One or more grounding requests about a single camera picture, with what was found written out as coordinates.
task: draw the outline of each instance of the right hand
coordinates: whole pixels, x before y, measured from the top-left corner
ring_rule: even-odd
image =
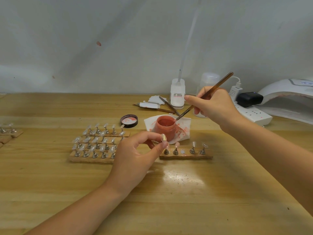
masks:
[[[200,97],[211,88],[211,86],[205,86],[197,96],[186,95],[185,100],[190,105],[195,106],[194,111],[196,115],[200,112],[217,123],[225,131],[229,121],[240,120],[244,117],[236,109],[228,92],[222,88],[215,90],[206,99],[201,99]]]

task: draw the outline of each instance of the orange jar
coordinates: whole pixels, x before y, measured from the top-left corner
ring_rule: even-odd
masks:
[[[175,119],[167,115],[160,116],[156,121],[154,131],[159,134],[165,134],[167,141],[171,141],[175,137]]]

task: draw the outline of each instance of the white bottle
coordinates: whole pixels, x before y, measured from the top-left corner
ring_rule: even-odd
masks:
[[[200,84],[197,88],[197,94],[199,93],[199,91],[205,87],[205,86],[214,86],[216,83],[219,82],[219,80],[221,79],[220,75],[216,74],[216,73],[211,73],[211,72],[206,72],[202,74],[201,77],[201,81]],[[199,117],[199,118],[207,118],[206,116],[202,115],[201,113],[199,114],[195,114],[195,116]]]

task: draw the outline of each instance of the electrical outlet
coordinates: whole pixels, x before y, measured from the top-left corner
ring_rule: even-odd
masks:
[[[264,126],[264,125],[269,124],[273,118],[272,116],[270,116],[270,115],[266,114],[265,112],[255,108],[254,106],[249,106],[247,108],[244,108],[244,107],[238,105],[237,102],[234,102],[234,105],[240,114],[242,114],[248,120],[250,120],[253,123],[256,123],[260,126]]]

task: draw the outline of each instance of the wooden table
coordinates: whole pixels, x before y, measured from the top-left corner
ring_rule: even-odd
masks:
[[[10,94],[0,123],[24,134],[0,148],[0,234],[23,234],[99,186],[111,165],[67,161],[88,124],[118,124],[162,112],[132,103],[147,95]],[[192,113],[191,141],[207,142],[213,160],[157,160],[96,234],[313,234],[313,218],[232,137]],[[313,151],[313,126],[275,117],[266,126]],[[146,152],[146,145],[139,146]]]

